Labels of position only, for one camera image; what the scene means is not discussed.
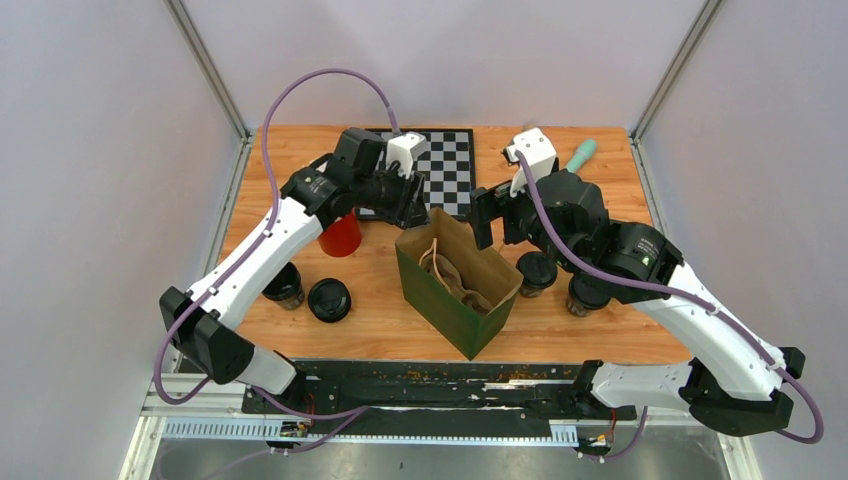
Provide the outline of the black cup lid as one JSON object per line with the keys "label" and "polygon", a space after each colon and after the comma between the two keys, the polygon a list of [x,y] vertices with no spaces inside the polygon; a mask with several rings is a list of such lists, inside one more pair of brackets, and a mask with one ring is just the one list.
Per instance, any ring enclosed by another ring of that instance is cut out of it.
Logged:
{"label": "black cup lid", "polygon": [[527,252],[519,257],[516,268],[523,276],[522,287],[538,291],[551,287],[557,280],[558,267],[541,252]]}
{"label": "black cup lid", "polygon": [[607,307],[611,296],[588,284],[581,276],[575,274],[568,284],[568,297],[582,303],[586,308],[594,311]]}

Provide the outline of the green paper bag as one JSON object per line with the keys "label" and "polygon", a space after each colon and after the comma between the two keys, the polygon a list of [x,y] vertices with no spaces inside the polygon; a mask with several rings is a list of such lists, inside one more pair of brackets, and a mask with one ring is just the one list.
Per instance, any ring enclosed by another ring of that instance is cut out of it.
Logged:
{"label": "green paper bag", "polygon": [[470,227],[440,208],[395,242],[403,296],[468,360],[505,326],[523,275],[491,247],[477,248]]}

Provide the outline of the clear brown plastic cup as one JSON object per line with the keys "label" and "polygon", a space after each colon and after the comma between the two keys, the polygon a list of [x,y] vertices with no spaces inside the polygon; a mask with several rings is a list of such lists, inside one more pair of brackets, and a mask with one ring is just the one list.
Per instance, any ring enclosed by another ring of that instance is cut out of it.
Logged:
{"label": "clear brown plastic cup", "polygon": [[593,312],[593,310],[591,308],[586,308],[582,303],[580,303],[577,300],[574,300],[571,297],[568,297],[566,299],[565,304],[566,304],[567,311],[575,317],[580,317],[580,318],[588,317]]}

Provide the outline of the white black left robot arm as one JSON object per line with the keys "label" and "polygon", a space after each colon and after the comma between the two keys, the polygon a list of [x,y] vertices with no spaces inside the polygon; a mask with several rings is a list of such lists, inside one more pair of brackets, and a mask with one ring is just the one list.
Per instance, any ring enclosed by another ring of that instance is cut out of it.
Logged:
{"label": "white black left robot arm", "polygon": [[162,294],[168,343],[211,381],[258,387],[279,411],[298,411],[307,389],[295,379],[296,367],[236,330],[292,258],[355,209],[402,229],[426,223],[425,177],[413,167],[427,148],[426,138],[414,132],[384,140],[364,129],[344,130],[334,152],[274,191],[265,218],[225,260],[187,290],[171,287]]}

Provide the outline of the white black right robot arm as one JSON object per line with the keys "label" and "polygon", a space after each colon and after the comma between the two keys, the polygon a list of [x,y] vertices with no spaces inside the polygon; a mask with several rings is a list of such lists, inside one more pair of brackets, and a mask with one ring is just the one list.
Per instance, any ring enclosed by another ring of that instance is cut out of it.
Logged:
{"label": "white black right robot arm", "polygon": [[690,352],[689,360],[668,365],[584,362],[570,392],[577,413],[659,407],[730,436],[788,434],[794,403],[783,386],[798,386],[805,355],[744,326],[654,227],[612,219],[598,186],[561,170],[521,187],[479,188],[468,218],[479,248],[491,245],[491,224],[501,219],[506,243],[528,242],[569,272],[575,314],[611,301],[630,305]]}

